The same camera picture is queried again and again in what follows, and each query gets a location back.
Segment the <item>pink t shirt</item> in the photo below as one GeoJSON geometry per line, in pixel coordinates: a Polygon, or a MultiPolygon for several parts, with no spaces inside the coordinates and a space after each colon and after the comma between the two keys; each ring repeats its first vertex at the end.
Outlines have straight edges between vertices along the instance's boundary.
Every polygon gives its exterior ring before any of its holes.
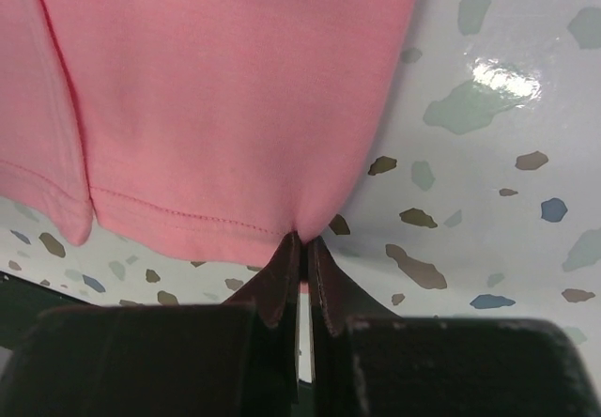
{"type": "Polygon", "coordinates": [[[1,0],[1,194],[263,265],[364,170],[415,0],[1,0]]]}

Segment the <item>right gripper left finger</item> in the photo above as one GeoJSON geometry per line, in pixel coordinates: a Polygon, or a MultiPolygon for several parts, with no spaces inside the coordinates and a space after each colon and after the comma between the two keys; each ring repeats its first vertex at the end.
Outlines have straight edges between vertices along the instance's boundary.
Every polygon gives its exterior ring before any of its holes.
{"type": "Polygon", "coordinates": [[[5,416],[287,416],[298,399],[301,241],[220,304],[63,306],[1,377],[5,416]]]}

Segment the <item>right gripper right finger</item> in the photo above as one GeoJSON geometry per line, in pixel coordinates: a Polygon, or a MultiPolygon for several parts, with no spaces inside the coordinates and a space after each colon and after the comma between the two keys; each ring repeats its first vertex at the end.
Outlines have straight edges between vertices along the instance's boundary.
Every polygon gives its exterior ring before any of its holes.
{"type": "Polygon", "coordinates": [[[401,317],[307,247],[319,416],[596,416],[569,337],[540,319],[401,317]]]}

